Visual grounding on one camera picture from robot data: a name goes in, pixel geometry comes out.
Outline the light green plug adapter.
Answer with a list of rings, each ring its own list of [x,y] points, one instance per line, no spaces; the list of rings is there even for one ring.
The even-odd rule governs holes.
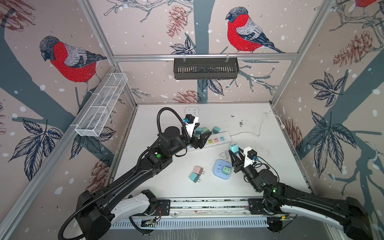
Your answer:
[[[231,174],[231,168],[230,167],[223,167],[222,173],[225,175],[230,175]]]

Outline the blue rounded power strip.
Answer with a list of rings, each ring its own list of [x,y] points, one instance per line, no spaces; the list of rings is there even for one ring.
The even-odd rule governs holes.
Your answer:
[[[213,173],[216,177],[228,180],[232,172],[232,164],[222,159],[218,159],[215,162]]]

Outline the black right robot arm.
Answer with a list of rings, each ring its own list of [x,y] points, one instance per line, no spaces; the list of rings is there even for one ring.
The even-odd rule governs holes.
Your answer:
[[[279,232],[283,224],[278,216],[295,214],[329,224],[352,240],[372,240],[373,232],[367,211],[355,198],[330,199],[295,189],[279,182],[270,168],[256,169],[257,152],[252,148],[229,150],[234,173],[242,172],[245,179],[262,198],[248,200],[253,215],[271,219],[271,231]]]

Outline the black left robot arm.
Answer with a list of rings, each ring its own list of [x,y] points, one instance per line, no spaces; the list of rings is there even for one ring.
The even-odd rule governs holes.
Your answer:
[[[180,128],[171,126],[163,131],[161,114],[164,111],[173,113],[182,126]],[[112,221],[118,218],[113,209],[121,200],[139,185],[164,170],[172,163],[173,156],[180,151],[189,146],[202,149],[212,134],[211,131],[207,131],[199,137],[194,136],[194,130],[200,125],[198,118],[191,114],[181,118],[169,107],[159,110],[156,121],[159,133],[154,143],[140,154],[136,165],[120,178],[94,193],[85,191],[79,196],[76,211],[69,216],[58,232],[59,240],[65,239],[64,232],[72,220],[76,220],[82,230],[82,234],[76,237],[77,240],[100,239],[110,229]]]

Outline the green plug adapter middle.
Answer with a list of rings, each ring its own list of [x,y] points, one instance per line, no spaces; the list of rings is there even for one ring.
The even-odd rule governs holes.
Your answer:
[[[204,133],[207,133],[207,132],[209,132],[210,130],[207,128],[207,127],[203,127],[202,128],[202,133],[204,134]]]

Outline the pink plug adapter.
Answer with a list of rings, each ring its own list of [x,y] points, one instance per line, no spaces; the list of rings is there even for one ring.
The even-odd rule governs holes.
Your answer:
[[[194,173],[197,174],[198,176],[201,176],[202,174],[204,174],[204,169],[202,167],[199,167],[199,166],[195,166],[194,168]]]

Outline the white square power strip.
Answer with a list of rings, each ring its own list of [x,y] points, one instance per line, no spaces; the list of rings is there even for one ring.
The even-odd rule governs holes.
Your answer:
[[[186,107],[185,115],[192,115],[194,117],[199,116],[199,108],[198,107]]]

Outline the white long power strip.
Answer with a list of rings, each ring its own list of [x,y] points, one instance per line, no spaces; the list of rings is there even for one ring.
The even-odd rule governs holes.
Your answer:
[[[197,135],[196,133],[194,133],[193,136],[197,137],[197,138],[200,137],[200,135]],[[218,133],[218,134],[212,133],[211,136],[209,137],[207,143],[205,144],[205,146],[202,149],[217,147],[217,146],[223,145],[223,144],[229,144],[231,141],[232,141],[232,138],[228,132],[222,132],[222,133]],[[193,151],[197,151],[197,150],[201,150],[201,149],[192,149],[190,146],[187,147],[188,152],[193,152]]]

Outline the teal green front adapter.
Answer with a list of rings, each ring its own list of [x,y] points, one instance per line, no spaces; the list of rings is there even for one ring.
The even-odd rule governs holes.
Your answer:
[[[191,175],[189,176],[189,179],[194,182],[194,183],[198,183],[200,182],[200,175],[198,175],[197,173],[195,172],[192,172]]]

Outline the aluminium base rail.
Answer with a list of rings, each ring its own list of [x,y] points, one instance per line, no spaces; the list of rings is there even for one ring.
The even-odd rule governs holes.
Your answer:
[[[132,217],[143,230],[186,230],[212,228],[268,228],[272,223],[288,223],[294,215],[257,215],[249,211],[247,198],[170,199],[162,213]]]

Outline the white mesh wall shelf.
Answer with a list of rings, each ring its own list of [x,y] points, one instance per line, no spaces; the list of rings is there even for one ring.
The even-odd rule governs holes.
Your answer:
[[[103,85],[75,131],[81,137],[99,137],[128,79],[124,73],[112,73]]]

